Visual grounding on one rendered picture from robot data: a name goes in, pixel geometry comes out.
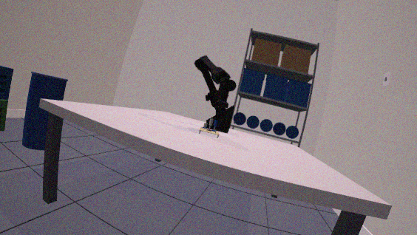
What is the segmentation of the tan board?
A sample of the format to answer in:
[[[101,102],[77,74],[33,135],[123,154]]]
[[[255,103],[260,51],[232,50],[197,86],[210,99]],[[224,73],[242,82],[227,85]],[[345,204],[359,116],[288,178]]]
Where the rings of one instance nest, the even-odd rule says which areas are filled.
[[[207,123],[204,123],[203,128],[200,127],[199,133],[200,133],[200,131],[202,131],[202,132],[208,132],[208,133],[211,133],[211,134],[217,134],[217,138],[218,138],[219,137],[219,133],[218,133],[217,130],[215,130],[215,127],[217,127],[218,120],[215,120],[214,121],[214,130],[210,129],[211,126],[212,126],[212,124],[213,124],[213,121],[214,121],[214,119],[211,119],[210,118],[210,121],[209,121],[209,125],[210,125],[209,126],[209,129],[207,129]]]

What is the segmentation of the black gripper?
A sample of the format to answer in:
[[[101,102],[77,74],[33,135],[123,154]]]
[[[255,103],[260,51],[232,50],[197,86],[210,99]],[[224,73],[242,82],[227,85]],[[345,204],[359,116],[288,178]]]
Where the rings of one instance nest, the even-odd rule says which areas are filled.
[[[217,101],[214,102],[214,108],[216,109],[216,120],[220,118],[222,113],[228,108],[228,92],[218,90]]]

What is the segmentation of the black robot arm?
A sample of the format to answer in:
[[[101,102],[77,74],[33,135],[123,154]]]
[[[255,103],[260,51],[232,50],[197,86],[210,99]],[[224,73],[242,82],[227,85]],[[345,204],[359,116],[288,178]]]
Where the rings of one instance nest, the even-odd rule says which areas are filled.
[[[212,106],[214,105],[214,102],[217,101],[218,94],[218,90],[216,89],[214,82],[217,85],[220,84],[220,91],[229,92],[235,90],[236,83],[233,80],[229,80],[229,78],[231,78],[230,75],[221,67],[217,67],[213,62],[211,62],[207,55],[197,59],[195,61],[195,66],[202,72],[206,84],[208,85],[210,92],[206,95],[206,101],[211,101]]]

